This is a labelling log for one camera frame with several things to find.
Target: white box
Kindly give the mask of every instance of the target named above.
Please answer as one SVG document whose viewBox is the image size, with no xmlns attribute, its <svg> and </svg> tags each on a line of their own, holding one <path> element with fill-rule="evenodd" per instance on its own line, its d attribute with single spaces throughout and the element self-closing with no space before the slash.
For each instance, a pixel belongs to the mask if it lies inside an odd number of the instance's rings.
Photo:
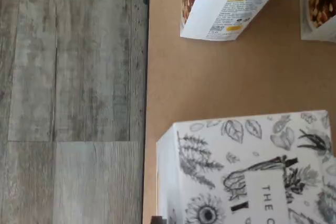
<svg viewBox="0 0 336 224">
<path fill-rule="evenodd" d="M 250 212 L 258 199 L 247 191 L 272 181 L 271 170 L 284 178 L 272 182 L 274 195 L 286 192 L 286 202 L 277 199 L 289 210 L 277 216 L 282 223 L 288 217 L 335 223 L 336 161 L 326 111 L 178 122 L 156 150 L 158 215 L 168 223 L 250 223 L 251 216 L 265 216 Z M 248 182 L 256 177 L 248 172 L 259 172 L 260 184 Z"/>
<path fill-rule="evenodd" d="M 336 0 L 300 0 L 301 39 L 336 42 Z"/>
<path fill-rule="evenodd" d="M 268 0 L 182 0 L 180 36 L 235 40 Z"/>
</svg>

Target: flower illustration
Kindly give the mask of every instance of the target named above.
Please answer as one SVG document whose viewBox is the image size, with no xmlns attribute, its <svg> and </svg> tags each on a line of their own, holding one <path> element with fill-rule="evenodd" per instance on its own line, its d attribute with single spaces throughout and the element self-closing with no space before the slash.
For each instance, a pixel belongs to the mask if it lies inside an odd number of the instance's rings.
<svg viewBox="0 0 336 224">
<path fill-rule="evenodd" d="M 191 198 L 186 212 L 185 224 L 223 224 L 222 200 L 216 196 L 200 194 Z"/>
</svg>

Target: cardboard box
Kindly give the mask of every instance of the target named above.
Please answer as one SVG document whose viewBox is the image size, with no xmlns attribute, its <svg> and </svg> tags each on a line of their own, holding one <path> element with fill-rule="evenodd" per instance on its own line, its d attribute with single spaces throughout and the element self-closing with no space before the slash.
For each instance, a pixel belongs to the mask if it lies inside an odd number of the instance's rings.
<svg viewBox="0 0 336 224">
<path fill-rule="evenodd" d="M 336 0 L 300 0 L 301 38 L 336 42 Z"/>
<path fill-rule="evenodd" d="M 268 0 L 182 0 L 181 37 L 234 40 Z"/>
<path fill-rule="evenodd" d="M 326 111 L 174 123 L 157 142 L 157 172 L 168 223 L 336 220 Z"/>
</svg>

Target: botanical line drawing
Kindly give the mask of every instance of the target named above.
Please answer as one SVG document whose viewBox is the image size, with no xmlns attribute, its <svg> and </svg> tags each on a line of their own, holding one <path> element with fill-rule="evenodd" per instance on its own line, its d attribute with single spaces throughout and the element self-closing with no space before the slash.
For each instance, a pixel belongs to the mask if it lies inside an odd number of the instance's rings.
<svg viewBox="0 0 336 224">
<path fill-rule="evenodd" d="M 217 126 L 220 124 L 220 122 L 221 120 L 208 120 L 206 121 L 206 127 L 209 128 L 209 127 Z"/>
<path fill-rule="evenodd" d="M 284 175 L 287 203 L 292 203 L 294 200 L 293 194 L 301 195 L 303 189 L 307 188 L 307 186 L 316 187 L 317 183 L 322 182 L 318 177 L 319 173 L 313 170 L 310 165 L 305 168 L 295 169 L 289 167 Z"/>
<path fill-rule="evenodd" d="M 196 132 L 201 130 L 204 127 L 203 123 L 193 123 L 192 125 L 190 125 L 189 129 L 191 132 Z"/>
<path fill-rule="evenodd" d="M 199 137 L 188 136 L 180 137 L 178 154 L 180 157 L 180 167 L 183 173 L 201 185 L 208 188 L 215 188 L 215 184 L 207 179 L 203 174 L 214 170 L 222 170 L 223 165 L 211 160 L 211 152 L 207 149 L 208 143 Z"/>
<path fill-rule="evenodd" d="M 331 141 L 328 135 L 317 130 L 309 130 L 308 133 L 300 130 L 300 132 L 302 135 L 299 136 L 299 139 L 306 138 L 311 144 L 301 144 L 298 145 L 299 148 L 309 148 L 317 151 L 317 155 L 322 157 L 322 163 L 327 162 L 331 158 L 333 154 Z"/>
<path fill-rule="evenodd" d="M 321 117 L 321 122 L 322 122 L 323 127 L 326 130 L 329 129 L 330 121 L 329 121 L 329 113 L 328 112 L 326 112 L 326 114 L 323 117 Z"/>
<path fill-rule="evenodd" d="M 295 135 L 294 131 L 290 127 L 286 127 L 286 130 L 282 131 L 280 136 L 271 135 L 270 138 L 276 147 L 289 151 L 292 144 L 294 143 Z"/>
<path fill-rule="evenodd" d="M 230 164 L 234 164 L 234 163 L 237 163 L 240 161 L 239 157 L 237 157 L 235 154 L 231 153 L 231 152 L 228 152 L 226 154 L 226 160 L 228 160 L 228 162 Z"/>
<path fill-rule="evenodd" d="M 336 176 L 336 164 L 330 165 L 325 171 L 330 176 Z"/>
<path fill-rule="evenodd" d="M 317 206 L 326 223 L 336 223 L 336 188 L 331 184 L 323 187 Z"/>
<path fill-rule="evenodd" d="M 290 115 L 282 115 L 281 118 L 273 125 L 273 133 L 277 134 L 281 132 L 289 121 Z"/>
<path fill-rule="evenodd" d="M 246 120 L 245 128 L 247 132 L 250 133 L 252 136 L 262 139 L 263 131 L 261 130 L 260 124 L 256 120 L 253 119 Z"/>
<path fill-rule="evenodd" d="M 222 200 L 210 194 L 191 198 L 185 209 L 185 224 L 224 224 Z"/>
<path fill-rule="evenodd" d="M 240 197 L 246 197 L 246 182 L 244 172 L 251 170 L 272 170 L 272 169 L 283 169 L 284 171 L 284 181 L 287 179 L 286 167 L 290 167 L 298 162 L 297 158 L 287 159 L 287 156 L 284 155 L 282 157 L 275 157 L 268 161 L 260 162 L 254 165 L 249 166 L 246 169 L 236 170 L 231 172 L 228 176 L 223 176 L 223 185 L 224 190 L 230 193 L 229 200 L 240 199 Z"/>
<path fill-rule="evenodd" d="M 242 144 L 244 138 L 244 129 L 240 122 L 228 120 L 222 125 L 222 135 L 227 134 L 232 140 Z"/>
<path fill-rule="evenodd" d="M 307 165 L 305 168 L 296 168 L 293 169 L 296 171 L 297 177 L 300 179 L 301 183 L 304 183 L 307 186 L 317 186 L 317 183 L 322 182 L 318 179 L 319 173 L 312 169 L 310 165 Z"/>
<path fill-rule="evenodd" d="M 316 116 L 314 116 L 312 113 L 309 113 L 309 112 L 302 112 L 301 118 L 304 119 L 309 124 L 312 124 L 313 122 L 317 120 Z"/>
<path fill-rule="evenodd" d="M 304 214 L 298 214 L 291 208 L 288 208 L 288 214 L 292 224 L 320 224 Z"/>
</svg>

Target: gray wood plank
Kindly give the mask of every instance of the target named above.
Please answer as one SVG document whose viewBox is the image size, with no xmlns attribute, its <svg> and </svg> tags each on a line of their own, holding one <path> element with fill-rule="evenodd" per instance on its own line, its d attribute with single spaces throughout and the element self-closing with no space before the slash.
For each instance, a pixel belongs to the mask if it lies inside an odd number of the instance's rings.
<svg viewBox="0 0 336 224">
<path fill-rule="evenodd" d="M 148 5 L 132 0 L 130 71 L 130 140 L 144 142 Z"/>
<path fill-rule="evenodd" d="M 130 0 L 57 0 L 56 141 L 129 140 Z"/>
<path fill-rule="evenodd" d="M 53 224 L 141 223 L 136 142 L 57 143 Z"/>
<path fill-rule="evenodd" d="M 50 141 L 55 75 L 54 0 L 20 0 L 9 141 Z"/>
<path fill-rule="evenodd" d="M 7 141 L 19 0 L 0 0 L 0 142 Z"/>
<path fill-rule="evenodd" d="M 54 144 L 8 142 L 3 224 L 52 224 Z"/>
</svg>

